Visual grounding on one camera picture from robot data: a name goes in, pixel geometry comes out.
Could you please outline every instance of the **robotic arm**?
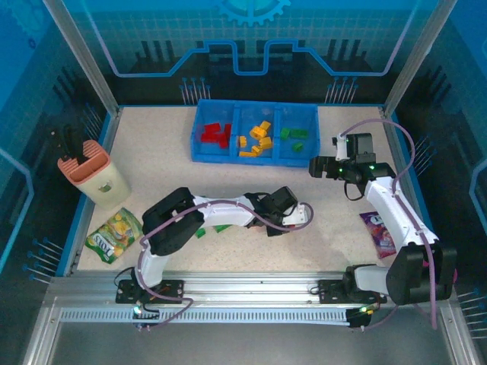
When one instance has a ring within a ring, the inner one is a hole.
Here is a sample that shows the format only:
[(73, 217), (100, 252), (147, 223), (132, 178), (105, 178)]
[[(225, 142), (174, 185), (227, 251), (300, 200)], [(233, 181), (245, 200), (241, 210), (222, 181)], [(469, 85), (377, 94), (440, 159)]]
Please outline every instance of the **robotic arm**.
[(435, 267), (434, 290), (439, 300), (451, 295), (456, 251), (444, 247), (439, 239), (421, 221), (410, 203), (403, 197), (399, 183), (393, 190), (396, 177), (387, 163), (376, 163), (369, 133), (333, 138), (336, 157), (311, 159), (309, 172), (312, 177), (343, 180), (345, 195), (348, 185), (355, 185), (377, 210), (389, 230), (396, 246), (397, 257), (390, 268), (376, 265), (357, 265), (347, 268), (344, 276), (349, 294), (373, 291), (389, 295), (397, 305), (429, 301), (430, 280), (426, 240), (433, 252)]
[(158, 285), (170, 255), (181, 249), (199, 228), (224, 224), (247, 228), (264, 225), (253, 213), (273, 225), (266, 225), (267, 236), (281, 235), (310, 220), (305, 204), (299, 203), (287, 186), (272, 194), (248, 192), (225, 200), (194, 196), (188, 188), (170, 193), (143, 214), (144, 234), (178, 214), (183, 215), (149, 238), (149, 248), (143, 253), (140, 276), (137, 277), (139, 285)]

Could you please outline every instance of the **cable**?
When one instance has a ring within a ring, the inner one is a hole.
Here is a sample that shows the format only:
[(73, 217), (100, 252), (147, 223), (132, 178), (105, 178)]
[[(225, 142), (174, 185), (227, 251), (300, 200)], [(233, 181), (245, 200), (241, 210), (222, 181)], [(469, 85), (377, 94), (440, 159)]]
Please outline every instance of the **cable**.
[(414, 303), (413, 306), (416, 308), (416, 310), (421, 314), (423, 317), (426, 318), (426, 320), (429, 320), (429, 314), (426, 313), (426, 311), (421, 308), (418, 304)]
[(166, 297), (164, 295), (160, 295), (160, 294), (156, 293), (150, 287), (147, 286), (147, 284), (144, 282), (144, 278), (142, 277), (141, 272), (142, 272), (142, 258), (144, 257), (145, 250), (148, 249), (148, 247), (149, 247), (149, 242), (148, 241), (150, 240), (151, 237), (153, 237), (158, 232), (162, 231), (165, 227), (169, 226), (170, 224), (172, 224), (173, 222), (179, 220), (180, 218), (184, 217), (185, 215), (191, 213), (192, 211), (197, 211), (200, 208), (207, 208), (207, 207), (209, 207), (211, 205), (220, 205), (220, 204), (235, 205), (237, 207), (240, 207), (240, 208), (248, 211), (249, 213), (251, 213), (255, 218), (257, 218), (259, 221), (263, 222), (265, 225), (267, 225), (267, 226), (269, 226), (271, 228), (274, 228), (276, 230), (282, 230), (284, 232), (292, 232), (292, 231), (295, 231), (295, 230), (302, 230), (305, 227), (307, 227), (311, 223), (311, 221), (313, 220), (313, 218), (314, 218), (314, 210), (311, 207), (311, 205), (309, 205), (308, 203), (304, 203), (303, 202), (301, 204), (304, 205), (305, 207), (307, 207), (309, 209), (309, 211), (310, 211), (310, 217), (309, 217), (308, 221), (306, 223), (302, 224), (299, 227), (280, 227), (280, 226), (278, 226), (278, 225), (276, 225), (276, 224), (274, 224), (274, 223), (266, 220), (265, 218), (261, 217), (255, 211), (253, 211), (252, 209), (250, 209), (246, 205), (241, 204), (240, 202), (235, 202), (235, 201), (225, 200), (225, 199), (219, 199), (219, 200), (213, 200), (213, 201), (210, 201), (210, 202), (205, 202), (205, 203), (202, 203), (202, 204), (198, 204), (198, 205), (195, 205), (194, 207), (191, 207), (191, 208), (187, 208), (186, 210), (181, 211), (180, 213), (178, 213), (175, 216), (171, 217), (167, 221), (163, 222), (163, 224), (161, 224), (160, 226), (154, 228), (151, 232), (147, 233), (145, 236), (143, 236), (140, 239), (140, 244), (142, 246), (142, 251), (140, 252), (140, 255), (138, 256), (137, 268), (135, 270), (135, 276), (137, 277), (137, 281), (138, 281), (138, 283), (140, 284), (140, 286), (145, 291), (147, 291), (149, 294), (152, 294), (153, 296), (155, 296), (157, 298), (161, 298), (161, 299), (164, 299), (164, 300), (177, 301), (177, 302), (180, 302), (180, 301), (185, 301), (185, 302), (187, 301), (188, 302), (188, 304), (184, 308), (182, 308), (179, 312), (173, 314), (168, 319), (165, 319), (163, 322), (157, 324), (158, 326), (164, 326), (167, 323), (175, 320), (177, 317), (181, 316), (183, 313), (185, 313), (192, 306), (192, 304), (194, 303), (194, 300), (192, 298), (188, 298), (188, 297), (183, 297), (183, 298)]
[(376, 327), (383, 325), (394, 315), (394, 313), (398, 310), (398, 308), (399, 306), (395, 306), (394, 309), (386, 317), (384, 317), (384, 319), (380, 320), (379, 322), (374, 323), (373, 325), (368, 325), (367, 327), (362, 326), (361, 327), (362, 332), (370, 331), (371, 329), (375, 329)]
[(150, 312), (150, 313), (157, 313), (157, 314), (161, 314), (161, 312), (159, 312), (158, 310), (156, 309), (148, 309), (146, 306), (145, 306), (145, 303), (142, 304), (142, 308), (144, 309), (145, 312)]
[(320, 287), (318, 285), (316, 287), (311, 287), (309, 290), (309, 293), (311, 295), (319, 295), (320, 294)]
[(374, 296), (377, 298), (377, 310), (380, 309), (380, 294), (374, 292)]
[(347, 199), (351, 202), (356, 202), (360, 199), (362, 199), (364, 197), (364, 194), (361, 194), (358, 198), (350, 198), (349, 197), (349, 191), (347, 189), (347, 186), (349, 185), (348, 182), (345, 181), (345, 184), (343, 185), (343, 190), (345, 191), (345, 196), (347, 197)]
[(403, 200), (400, 198), (399, 194), (396, 194), (396, 186), (401, 177), (409, 170), (409, 168), (412, 166), (412, 163), (414, 162), (415, 156), (416, 156), (416, 149), (414, 147), (414, 141), (412, 140), (411, 135), (409, 134), (408, 131), (398, 123), (393, 122), (392, 120), (389, 119), (366, 119), (362, 120), (361, 122), (358, 122), (354, 124), (352, 127), (346, 129), (344, 132), (340, 134), (340, 137), (343, 137), (344, 135), (347, 135), (350, 131), (353, 129), (359, 127), (360, 125), (368, 124), (368, 123), (383, 123), (383, 124), (390, 124), (393, 125), (394, 127), (400, 129), (406, 138), (409, 141), (409, 144), (411, 145), (411, 158), (409, 159), (409, 163), (406, 165), (403, 171), (397, 174), (397, 176), (393, 180), (392, 184), (392, 190), (393, 190), (393, 195), (394, 198), (397, 200), (397, 203), (401, 206), (403, 209), (404, 213), (408, 216), (408, 219), (412, 222), (413, 227), (415, 228), (416, 232), (419, 233), (419, 237), (421, 238), (423, 244), (425, 245), (426, 249), (426, 255), (428, 257), (428, 269), (429, 269), (429, 301), (431, 305), (431, 326), (433, 329), (437, 329), (437, 323), (436, 323), (436, 277), (434, 273), (434, 259), (433, 259), (433, 252), (431, 251), (431, 247), (429, 245), (428, 239), (426, 238), (426, 235), (422, 232), (421, 227), (419, 226), (419, 223), (416, 221), (412, 213), (409, 211), (409, 209), (406, 207), (404, 204)]
[(121, 272), (119, 272), (117, 275), (115, 275), (115, 277), (113, 278), (113, 284), (116, 286), (116, 287), (119, 287), (119, 285), (116, 283), (116, 279), (119, 278), (119, 276), (121, 274), (123, 274), (124, 272), (127, 272), (128, 270), (132, 270), (134, 268), (134, 266), (130, 266), (129, 268), (124, 268)]

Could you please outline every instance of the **beige table surface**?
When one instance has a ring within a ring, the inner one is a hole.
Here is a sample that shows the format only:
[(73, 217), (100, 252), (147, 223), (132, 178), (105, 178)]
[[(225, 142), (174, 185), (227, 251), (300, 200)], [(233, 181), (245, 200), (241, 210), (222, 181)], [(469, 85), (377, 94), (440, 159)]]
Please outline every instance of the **beige table surface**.
[[(173, 254), (166, 266), (176, 271), (342, 271), (347, 265), (379, 263), (371, 236), (359, 213), (373, 211), (364, 199), (350, 202), (343, 182), (313, 179), (307, 169), (193, 163), (189, 135), (195, 107), (126, 107), (111, 151), (113, 162), (132, 187), (131, 196), (111, 211), (95, 206), (88, 232), (97, 229), (121, 207), (142, 222), (142, 214), (181, 186), (194, 195), (232, 198), (245, 192), (274, 192), (289, 186), (299, 201), (315, 211), (305, 230), (268, 238), (264, 228), (230, 227), (221, 233), (206, 229)], [(319, 107), (321, 153), (334, 155), (331, 137), (363, 119), (379, 118), (377, 107)], [(377, 161), (393, 165), (379, 123), (354, 132), (370, 132)], [(351, 187), (351, 195), (358, 192)], [(78, 270), (114, 270), (136, 264), (140, 245), (134, 243), (113, 264), (83, 247)]]

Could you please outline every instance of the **green block on table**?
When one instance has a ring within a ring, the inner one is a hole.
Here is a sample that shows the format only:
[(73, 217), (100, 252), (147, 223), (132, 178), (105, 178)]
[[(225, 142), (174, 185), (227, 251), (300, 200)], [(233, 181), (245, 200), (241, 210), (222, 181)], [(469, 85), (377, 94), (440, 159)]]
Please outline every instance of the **green block on table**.
[(213, 228), (215, 228), (216, 233), (220, 233), (221, 231), (226, 230), (230, 226), (231, 224), (222, 224), (221, 226), (214, 226)]
[(307, 139), (307, 130), (306, 129), (292, 129), (291, 130), (291, 138)]
[(303, 150), (303, 148), (304, 148), (304, 145), (302, 142), (294, 143), (292, 145), (292, 150), (294, 152), (301, 152)]
[(205, 236), (205, 235), (206, 235), (206, 230), (205, 230), (205, 228), (200, 228), (200, 229), (198, 229), (198, 230), (196, 231), (196, 233), (195, 233), (195, 236), (196, 236), (197, 238), (201, 238), (201, 237), (203, 237), (203, 236)]
[(288, 139), (289, 133), (291, 133), (291, 130), (289, 128), (281, 129), (281, 140), (285, 141), (286, 139)]

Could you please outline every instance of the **purple snack bag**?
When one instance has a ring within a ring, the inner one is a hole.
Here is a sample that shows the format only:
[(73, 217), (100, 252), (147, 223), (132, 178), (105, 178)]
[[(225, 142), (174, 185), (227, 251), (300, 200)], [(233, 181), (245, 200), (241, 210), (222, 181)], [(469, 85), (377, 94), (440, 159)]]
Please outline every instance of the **purple snack bag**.
[(368, 232), (374, 240), (379, 259), (394, 255), (396, 247), (380, 215), (376, 211), (371, 211), (369, 213), (360, 213), (360, 218), (364, 221)]

